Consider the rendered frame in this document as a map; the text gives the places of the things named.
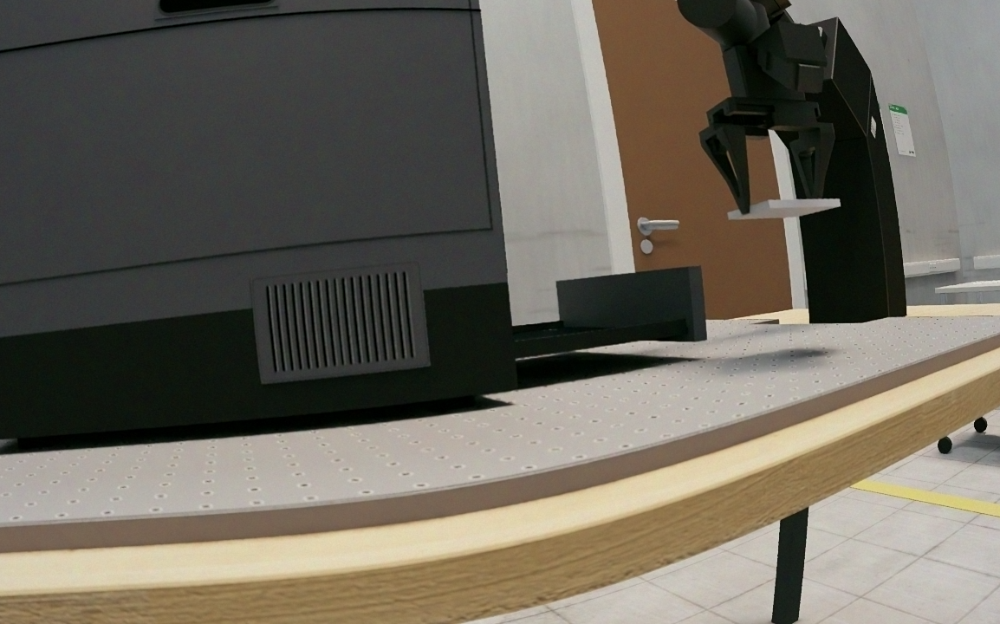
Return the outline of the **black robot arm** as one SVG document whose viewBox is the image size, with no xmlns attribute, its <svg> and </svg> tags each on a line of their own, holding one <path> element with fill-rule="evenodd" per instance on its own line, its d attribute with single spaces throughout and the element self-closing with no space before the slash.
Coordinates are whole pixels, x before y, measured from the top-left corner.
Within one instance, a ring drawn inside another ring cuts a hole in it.
<svg viewBox="0 0 1000 624">
<path fill-rule="evenodd" d="M 689 23 L 719 42 L 722 54 L 730 49 L 722 58 L 732 96 L 806 101 L 804 92 L 822 92 L 828 33 L 790 16 L 785 10 L 792 5 L 789 0 L 677 4 Z"/>
</svg>

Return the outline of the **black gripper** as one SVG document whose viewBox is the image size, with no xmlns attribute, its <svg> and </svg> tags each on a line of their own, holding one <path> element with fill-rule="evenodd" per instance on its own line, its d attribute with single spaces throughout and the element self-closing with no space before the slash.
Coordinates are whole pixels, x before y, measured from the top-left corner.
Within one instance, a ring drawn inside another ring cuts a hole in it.
<svg viewBox="0 0 1000 624">
<path fill-rule="evenodd" d="M 767 130 L 800 131 L 800 139 L 789 144 L 800 173 L 802 188 L 808 200 L 822 200 L 822 188 L 835 143 L 835 130 L 832 123 L 817 122 L 821 117 L 818 102 L 727 96 L 724 101 L 707 111 L 706 115 L 709 127 L 698 132 L 699 145 L 709 155 L 719 174 L 723 175 L 743 216 L 750 213 L 746 140 L 764 140 L 769 137 Z M 815 185 L 810 165 L 810 154 L 814 150 Z"/>
</svg>

